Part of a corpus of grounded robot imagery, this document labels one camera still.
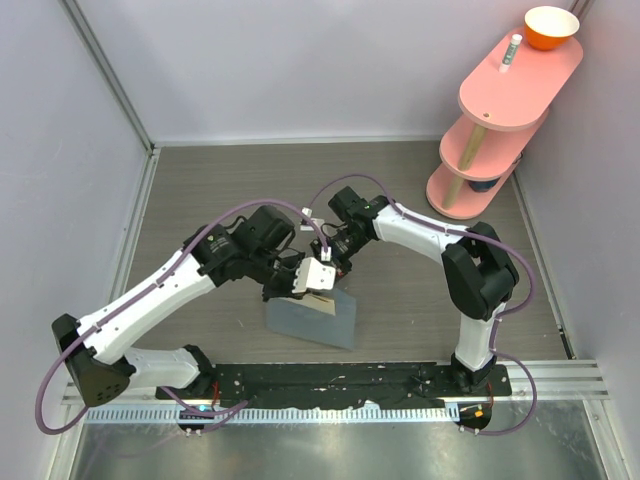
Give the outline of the beige letter paper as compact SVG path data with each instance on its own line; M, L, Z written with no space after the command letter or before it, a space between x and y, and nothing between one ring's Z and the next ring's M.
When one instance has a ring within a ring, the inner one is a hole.
M320 312L324 315L335 316L336 304L335 300L328 296L317 294L305 294L300 300L300 304L306 308Z

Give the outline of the blue grey envelope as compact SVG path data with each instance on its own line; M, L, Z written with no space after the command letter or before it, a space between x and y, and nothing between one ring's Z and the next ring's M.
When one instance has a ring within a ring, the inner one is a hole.
M266 326L282 335L346 350L355 348L357 300L334 289L326 296L335 300L336 315L306 308L300 300L275 298L266 303Z

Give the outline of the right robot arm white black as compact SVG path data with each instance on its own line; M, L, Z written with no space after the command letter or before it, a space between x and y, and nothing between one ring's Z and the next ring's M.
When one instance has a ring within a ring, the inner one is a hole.
M443 268L449 297L460 312L452 379L465 393L485 387L497 361L496 322L519 282L508 253L497 245L494 229L482 222L472 228L449 226L383 195L366 200L350 187L336 193L328 205L340 220L327 237L339 278L351 271L351 258L373 241L403 246Z

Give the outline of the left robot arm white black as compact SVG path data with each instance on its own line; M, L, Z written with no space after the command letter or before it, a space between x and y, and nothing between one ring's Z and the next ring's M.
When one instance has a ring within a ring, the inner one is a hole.
M306 293L298 274L304 255L282 256L300 211L279 200L253 202L248 217L217 220L189 237L156 272L109 305L80 319L63 314L52 331L65 366L87 407L114 400L129 388L206 390L213 367L193 345L172 351L137 350L134 343L187 303L230 281L248 278L264 299Z

